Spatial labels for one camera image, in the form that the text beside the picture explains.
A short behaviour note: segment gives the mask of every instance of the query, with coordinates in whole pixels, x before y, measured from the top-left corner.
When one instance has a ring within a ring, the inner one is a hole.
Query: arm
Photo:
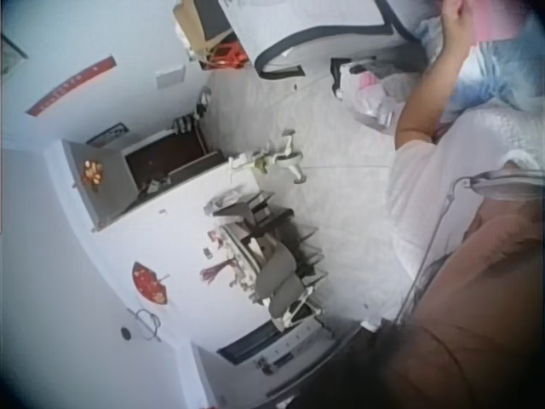
[[[443,32],[445,46],[440,56],[424,74],[401,114],[396,149],[410,141],[430,141],[435,133],[473,42],[473,16],[468,0],[445,0]]]

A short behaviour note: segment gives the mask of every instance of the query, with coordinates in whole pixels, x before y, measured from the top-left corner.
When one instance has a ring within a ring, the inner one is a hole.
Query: wooden door
[[[127,155],[127,165],[136,185],[143,187],[153,179],[162,179],[170,171],[204,156],[193,132],[174,134],[155,141]]]

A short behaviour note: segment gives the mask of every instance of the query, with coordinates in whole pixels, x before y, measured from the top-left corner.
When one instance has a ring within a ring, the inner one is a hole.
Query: white t-shirt
[[[521,169],[543,169],[543,117],[491,101],[461,115],[437,146],[412,141],[396,152],[387,211],[393,248],[413,279],[456,179],[499,170],[509,161]],[[456,199],[433,241],[429,262],[462,243],[482,202],[473,191],[457,188]]]

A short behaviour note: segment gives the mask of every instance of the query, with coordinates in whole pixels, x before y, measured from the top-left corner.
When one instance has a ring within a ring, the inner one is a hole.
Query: red banner
[[[37,117],[40,113],[51,107],[60,98],[68,94],[70,91],[75,90],[81,84],[86,83],[90,79],[101,75],[102,73],[111,70],[117,65],[115,59],[112,56],[105,58],[102,61],[93,64],[92,66],[85,68],[83,71],[78,72],[76,75],[68,78],[64,83],[49,92],[44,98],[38,101],[34,106],[26,111],[29,115]]]

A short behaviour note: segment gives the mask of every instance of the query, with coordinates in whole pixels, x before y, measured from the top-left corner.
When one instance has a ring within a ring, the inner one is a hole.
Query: air vent
[[[155,74],[157,89],[165,89],[172,85],[181,84],[186,77],[186,66],[179,66],[168,71],[161,71]]]

